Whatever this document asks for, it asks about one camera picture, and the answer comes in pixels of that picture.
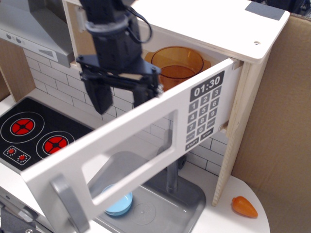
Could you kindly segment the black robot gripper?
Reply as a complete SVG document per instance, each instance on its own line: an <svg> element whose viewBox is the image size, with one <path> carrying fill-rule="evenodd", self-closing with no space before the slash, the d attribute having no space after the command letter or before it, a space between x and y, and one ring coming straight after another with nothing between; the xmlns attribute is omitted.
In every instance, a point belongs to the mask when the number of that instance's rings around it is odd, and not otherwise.
<svg viewBox="0 0 311 233"><path fill-rule="evenodd" d="M163 85L158 85L160 69L141 57L143 41L136 20L116 22L86 22L95 51L79 55L81 79L95 108L103 115L112 105L111 87L132 90L134 107L158 97Z"/></svg>

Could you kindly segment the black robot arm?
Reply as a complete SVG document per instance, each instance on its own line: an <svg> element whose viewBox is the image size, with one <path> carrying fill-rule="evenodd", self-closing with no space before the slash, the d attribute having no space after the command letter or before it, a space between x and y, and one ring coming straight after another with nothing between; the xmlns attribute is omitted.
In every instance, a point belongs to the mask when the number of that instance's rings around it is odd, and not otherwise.
<svg viewBox="0 0 311 233"><path fill-rule="evenodd" d="M159 94L161 69L142 59L138 19L129 0L82 0L86 12L86 30L91 34L95 55L79 55L89 98L99 114L112 105L113 87L132 92L137 107Z"/></svg>

